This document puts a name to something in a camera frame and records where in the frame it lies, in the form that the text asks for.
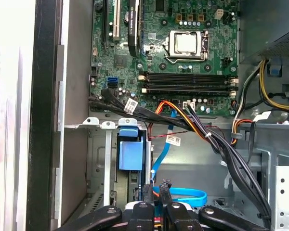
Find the expansion slot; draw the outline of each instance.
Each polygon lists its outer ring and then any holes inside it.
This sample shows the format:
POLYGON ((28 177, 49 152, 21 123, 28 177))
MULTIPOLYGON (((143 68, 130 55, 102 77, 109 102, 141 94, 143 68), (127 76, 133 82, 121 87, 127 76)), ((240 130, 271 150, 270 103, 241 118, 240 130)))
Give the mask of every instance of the expansion slot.
POLYGON ((121 0, 114 0, 115 10, 114 10, 114 31, 113 40, 120 40, 120 12, 121 12, 121 0))
POLYGON ((107 48, 108 44, 108 13, 109 13, 109 0, 103 1, 103 33, 102 42, 104 48, 107 48))
POLYGON ((130 14, 129 14, 129 32, 128 32, 128 46, 130 55, 139 57, 139 33, 138 33, 138 17, 139 17, 139 0, 130 0, 130 14))
POLYGON ((193 94, 193 96, 233 96, 234 87, 178 86, 145 84, 142 93, 151 94, 193 94))
POLYGON ((149 73, 138 77, 149 83, 161 84, 200 84, 200 85, 230 85, 232 77, 221 75, 201 75, 201 74, 168 74, 168 73, 149 73))

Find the blue sata port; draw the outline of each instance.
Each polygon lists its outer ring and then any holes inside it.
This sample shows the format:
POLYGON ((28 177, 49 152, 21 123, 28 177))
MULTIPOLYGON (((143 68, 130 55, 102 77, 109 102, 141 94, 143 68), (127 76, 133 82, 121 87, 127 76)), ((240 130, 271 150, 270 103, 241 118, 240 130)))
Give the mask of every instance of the blue sata port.
POLYGON ((107 77, 107 86, 109 88, 117 88, 118 87, 118 77, 114 77, 114 76, 107 77))
POLYGON ((107 77, 107 82, 108 83, 118 83, 118 77, 114 77, 114 76, 107 77))

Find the motherboard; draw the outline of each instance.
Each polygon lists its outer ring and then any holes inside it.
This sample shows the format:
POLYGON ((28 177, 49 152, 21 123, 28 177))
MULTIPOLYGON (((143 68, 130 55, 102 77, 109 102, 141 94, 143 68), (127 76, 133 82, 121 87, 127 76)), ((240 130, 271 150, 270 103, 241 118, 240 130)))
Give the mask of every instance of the motherboard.
POLYGON ((90 94, 113 88, 153 111, 168 100, 231 116, 236 55, 236 0, 96 0, 90 94))

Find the blue clip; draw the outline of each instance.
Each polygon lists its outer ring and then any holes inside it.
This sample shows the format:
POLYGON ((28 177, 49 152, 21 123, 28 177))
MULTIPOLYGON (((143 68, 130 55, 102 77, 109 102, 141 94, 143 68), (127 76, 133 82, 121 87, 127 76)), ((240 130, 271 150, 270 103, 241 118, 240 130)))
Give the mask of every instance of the blue clip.
POLYGON ((141 141, 121 141, 119 151, 119 169, 143 169, 144 138, 141 141))
POLYGON ((138 136, 138 128, 137 127, 122 126, 120 128, 120 131, 119 131, 119 136, 137 137, 138 136))
MULTIPOLYGON (((153 190, 159 193, 159 187, 154 186, 153 190)), ((205 191, 199 189, 170 188, 171 195, 193 196, 190 198, 176 198, 173 201, 188 203, 191 207, 201 207, 207 203, 208 195, 205 191)))

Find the ram slot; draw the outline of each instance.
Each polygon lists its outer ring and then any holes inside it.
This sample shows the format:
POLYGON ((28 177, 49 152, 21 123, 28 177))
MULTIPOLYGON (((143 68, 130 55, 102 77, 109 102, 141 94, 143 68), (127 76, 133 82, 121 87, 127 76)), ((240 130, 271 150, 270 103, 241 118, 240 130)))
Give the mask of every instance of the ram slot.
POLYGON ((103 1, 103 33, 102 42, 106 49, 108 44, 108 13, 109 13, 109 0, 103 1))
POLYGON ((229 96, 233 94, 231 87, 204 87, 204 86, 178 86, 145 84, 142 93, 145 94, 193 94, 195 96, 229 96))
POLYGON ((121 11, 121 0, 114 0, 115 10, 114 10, 114 31, 113 40, 120 40, 120 11, 121 11))
POLYGON ((150 83, 163 84, 203 84, 203 85, 229 85, 230 78, 219 75, 194 75, 194 74, 162 74, 162 73, 145 73, 140 76, 139 80, 150 83))

